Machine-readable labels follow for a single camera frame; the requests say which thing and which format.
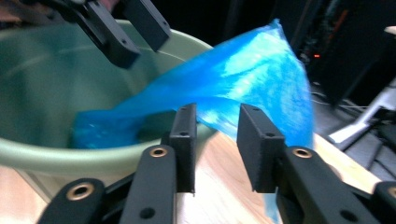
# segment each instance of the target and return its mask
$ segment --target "plastic bucket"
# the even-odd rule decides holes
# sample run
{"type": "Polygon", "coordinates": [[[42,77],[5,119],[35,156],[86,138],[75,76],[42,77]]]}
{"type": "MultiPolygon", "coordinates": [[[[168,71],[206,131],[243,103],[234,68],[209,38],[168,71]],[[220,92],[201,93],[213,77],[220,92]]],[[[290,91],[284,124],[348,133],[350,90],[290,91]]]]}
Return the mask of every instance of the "plastic bucket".
{"type": "MultiPolygon", "coordinates": [[[[129,70],[112,65],[76,25],[0,33],[0,164],[16,169],[46,201],[81,177],[107,185],[119,180],[135,170],[146,147],[159,144],[152,139],[106,150],[70,149],[78,111],[112,108],[211,48],[173,31],[155,53],[129,22],[120,25],[142,52],[129,70]]],[[[149,119],[148,127],[169,130],[172,120],[159,118],[149,119]]],[[[213,133],[198,125],[198,151],[213,133]]]]}

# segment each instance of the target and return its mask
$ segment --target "wooden table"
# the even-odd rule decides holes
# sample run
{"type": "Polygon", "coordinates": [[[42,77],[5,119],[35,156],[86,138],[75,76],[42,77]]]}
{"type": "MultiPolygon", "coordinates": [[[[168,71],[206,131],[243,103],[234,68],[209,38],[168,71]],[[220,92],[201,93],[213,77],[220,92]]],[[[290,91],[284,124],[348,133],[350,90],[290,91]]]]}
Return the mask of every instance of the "wooden table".
{"type": "MultiPolygon", "coordinates": [[[[315,148],[348,184],[371,192],[379,181],[318,135],[315,148]]],[[[271,223],[262,196],[251,191],[235,142],[221,133],[207,143],[197,163],[195,195],[177,197],[178,223],[271,223]]],[[[15,171],[0,167],[0,223],[35,223],[45,206],[15,171]]]]}

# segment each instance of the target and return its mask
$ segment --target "green bucket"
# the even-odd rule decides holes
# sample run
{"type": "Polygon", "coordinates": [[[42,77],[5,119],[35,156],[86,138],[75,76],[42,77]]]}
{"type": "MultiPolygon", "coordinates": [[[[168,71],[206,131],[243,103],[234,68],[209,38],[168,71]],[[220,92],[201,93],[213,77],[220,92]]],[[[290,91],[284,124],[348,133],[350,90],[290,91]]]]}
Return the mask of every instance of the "green bucket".
{"type": "MultiPolygon", "coordinates": [[[[76,25],[0,32],[0,164],[17,170],[46,201],[81,177],[107,185],[121,179],[135,171],[145,148],[160,143],[151,136],[130,147],[70,149],[77,112],[110,109],[167,70],[211,49],[172,31],[168,42],[153,52],[129,22],[120,25],[142,53],[128,70],[111,64],[76,25]]],[[[159,118],[149,119],[147,127],[170,130],[172,122],[159,118]]],[[[198,152],[214,132],[198,125],[198,152]]]]}

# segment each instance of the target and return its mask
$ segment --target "brass bolt hole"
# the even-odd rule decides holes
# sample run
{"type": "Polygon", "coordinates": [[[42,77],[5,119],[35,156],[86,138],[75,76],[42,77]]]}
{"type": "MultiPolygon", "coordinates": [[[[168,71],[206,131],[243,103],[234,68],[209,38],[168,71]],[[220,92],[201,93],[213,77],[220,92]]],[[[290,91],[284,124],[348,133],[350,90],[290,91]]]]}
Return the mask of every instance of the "brass bolt hole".
{"type": "Polygon", "coordinates": [[[152,157],[163,157],[168,153],[165,148],[157,147],[150,151],[149,155],[152,157]]]}
{"type": "Polygon", "coordinates": [[[80,183],[67,191],[66,197],[70,201],[82,200],[90,196],[94,189],[95,187],[91,183],[80,183]]]}
{"type": "Polygon", "coordinates": [[[312,157],[312,153],[306,149],[296,148],[293,150],[293,154],[304,159],[308,159],[312,157]]]}
{"type": "Polygon", "coordinates": [[[350,222],[358,222],[358,218],[355,216],[355,214],[347,211],[347,210],[341,210],[340,212],[341,217],[344,219],[350,221],[350,222]]]}
{"type": "Polygon", "coordinates": [[[388,189],[389,194],[396,199],[396,187],[390,187],[388,189]]]}
{"type": "Polygon", "coordinates": [[[155,215],[155,210],[153,208],[147,207],[142,209],[142,211],[140,211],[140,217],[143,219],[149,219],[154,217],[155,215]]]}

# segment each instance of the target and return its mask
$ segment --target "blue plastic bag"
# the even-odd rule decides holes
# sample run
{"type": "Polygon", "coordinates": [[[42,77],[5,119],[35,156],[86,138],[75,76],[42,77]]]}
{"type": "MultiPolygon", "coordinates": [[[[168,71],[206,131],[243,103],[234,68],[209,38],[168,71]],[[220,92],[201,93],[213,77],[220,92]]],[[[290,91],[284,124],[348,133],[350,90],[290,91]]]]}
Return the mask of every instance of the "blue plastic bag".
{"type": "Polygon", "coordinates": [[[200,122],[233,139],[240,103],[255,105],[285,134],[287,145],[312,147],[309,86],[277,20],[168,71],[112,110],[78,113],[74,147],[137,144],[147,115],[189,103],[197,104],[200,122]]]}

